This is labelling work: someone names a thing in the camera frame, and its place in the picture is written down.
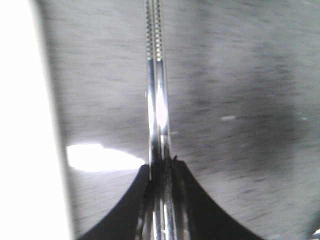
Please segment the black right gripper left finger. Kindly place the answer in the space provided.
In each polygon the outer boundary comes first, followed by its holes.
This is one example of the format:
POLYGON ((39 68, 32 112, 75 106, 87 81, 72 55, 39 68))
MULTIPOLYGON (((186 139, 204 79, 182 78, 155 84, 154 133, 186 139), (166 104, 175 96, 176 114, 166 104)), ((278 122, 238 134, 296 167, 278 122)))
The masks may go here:
POLYGON ((142 165, 124 196, 80 240, 141 240, 150 203, 150 169, 142 165))

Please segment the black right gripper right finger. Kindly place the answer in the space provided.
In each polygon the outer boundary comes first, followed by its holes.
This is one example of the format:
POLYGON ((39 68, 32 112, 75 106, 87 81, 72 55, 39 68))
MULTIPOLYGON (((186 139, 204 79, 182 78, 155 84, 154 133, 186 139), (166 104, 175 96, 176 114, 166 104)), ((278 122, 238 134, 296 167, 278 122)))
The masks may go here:
POLYGON ((171 162, 173 201, 179 240, 260 240, 202 188, 186 163, 171 162))

